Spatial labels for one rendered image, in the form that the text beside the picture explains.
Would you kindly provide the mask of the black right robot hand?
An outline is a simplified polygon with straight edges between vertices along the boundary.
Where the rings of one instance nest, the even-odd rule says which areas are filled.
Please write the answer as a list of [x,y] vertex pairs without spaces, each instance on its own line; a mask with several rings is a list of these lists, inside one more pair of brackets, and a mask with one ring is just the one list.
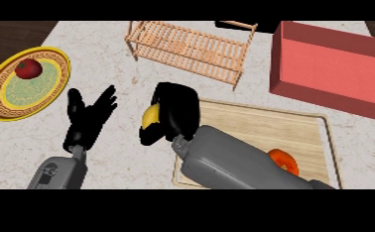
[[200,121],[199,98],[194,89],[177,83],[159,82],[153,90],[150,105],[154,103],[159,104],[159,122],[141,129],[140,121],[140,144],[150,146],[160,138],[172,141],[178,135],[185,141],[190,141]]

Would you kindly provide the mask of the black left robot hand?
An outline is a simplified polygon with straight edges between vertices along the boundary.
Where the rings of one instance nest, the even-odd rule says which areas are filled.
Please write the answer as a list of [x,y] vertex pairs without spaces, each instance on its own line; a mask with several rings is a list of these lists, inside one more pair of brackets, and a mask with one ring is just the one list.
[[116,108],[113,96],[115,87],[110,85],[101,92],[92,105],[85,105],[79,91],[67,91],[67,116],[70,127],[67,130],[63,149],[70,152],[75,145],[88,150],[100,133],[101,126]]

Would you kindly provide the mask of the yellow lemon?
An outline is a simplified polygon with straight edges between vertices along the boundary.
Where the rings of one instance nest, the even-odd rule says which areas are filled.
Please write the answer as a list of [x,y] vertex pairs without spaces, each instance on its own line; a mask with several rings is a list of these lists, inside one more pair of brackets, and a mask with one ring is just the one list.
[[157,123],[159,104],[154,103],[147,107],[141,115],[141,129],[146,129],[151,123]]

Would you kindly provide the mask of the wooden slatted tiered shelf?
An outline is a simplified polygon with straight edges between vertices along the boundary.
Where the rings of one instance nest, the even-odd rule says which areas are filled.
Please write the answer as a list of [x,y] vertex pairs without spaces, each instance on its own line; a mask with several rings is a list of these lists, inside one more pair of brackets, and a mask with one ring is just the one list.
[[249,30],[240,43],[162,21],[129,21],[123,42],[134,59],[146,58],[237,86],[253,34]]

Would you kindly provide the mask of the pale wooden tray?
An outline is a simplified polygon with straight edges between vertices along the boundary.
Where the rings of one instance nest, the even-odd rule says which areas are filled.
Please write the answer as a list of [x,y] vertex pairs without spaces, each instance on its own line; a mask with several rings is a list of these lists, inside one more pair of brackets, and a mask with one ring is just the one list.
[[[268,153],[280,149],[295,159],[298,175],[305,180],[320,180],[335,188],[342,187],[335,147],[326,117],[264,107],[203,99],[202,126],[210,126]],[[182,173],[181,159],[175,156],[172,184],[205,189]]]

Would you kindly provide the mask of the yellow patterned plate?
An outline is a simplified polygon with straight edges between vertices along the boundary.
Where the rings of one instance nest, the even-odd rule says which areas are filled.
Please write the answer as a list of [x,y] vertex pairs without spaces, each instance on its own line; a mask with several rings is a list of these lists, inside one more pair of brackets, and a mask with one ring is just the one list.
[[[33,59],[42,68],[38,77],[22,79],[16,66]],[[58,97],[70,77],[70,60],[53,47],[29,48],[0,63],[0,121],[16,121],[36,114]]]

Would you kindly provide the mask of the red tomato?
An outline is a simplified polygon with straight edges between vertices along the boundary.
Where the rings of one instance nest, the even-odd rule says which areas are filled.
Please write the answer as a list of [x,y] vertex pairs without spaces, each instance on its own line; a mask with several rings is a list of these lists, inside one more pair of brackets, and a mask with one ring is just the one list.
[[19,78],[32,79],[42,73],[41,64],[33,59],[26,58],[19,62],[14,72]]

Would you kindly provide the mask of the orange fruit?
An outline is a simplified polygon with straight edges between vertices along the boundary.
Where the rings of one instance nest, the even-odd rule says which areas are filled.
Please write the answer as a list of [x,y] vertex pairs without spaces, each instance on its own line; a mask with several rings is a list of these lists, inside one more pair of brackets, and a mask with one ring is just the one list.
[[287,171],[290,174],[298,175],[298,166],[293,157],[289,153],[281,151],[280,149],[271,149],[268,151],[268,156],[277,166]]

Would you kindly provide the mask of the black block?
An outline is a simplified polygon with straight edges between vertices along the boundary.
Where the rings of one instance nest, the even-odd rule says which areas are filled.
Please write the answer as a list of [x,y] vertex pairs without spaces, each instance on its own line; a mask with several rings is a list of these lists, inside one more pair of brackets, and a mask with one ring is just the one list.
[[256,24],[246,24],[236,21],[216,21],[215,27],[234,30],[255,30],[256,32],[271,34],[278,24],[278,21],[259,21]]

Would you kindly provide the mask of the red open box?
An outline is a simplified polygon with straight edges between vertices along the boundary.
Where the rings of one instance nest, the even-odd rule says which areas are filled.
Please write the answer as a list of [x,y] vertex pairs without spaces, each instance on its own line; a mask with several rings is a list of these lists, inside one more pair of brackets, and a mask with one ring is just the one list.
[[375,119],[375,38],[281,21],[270,93]]

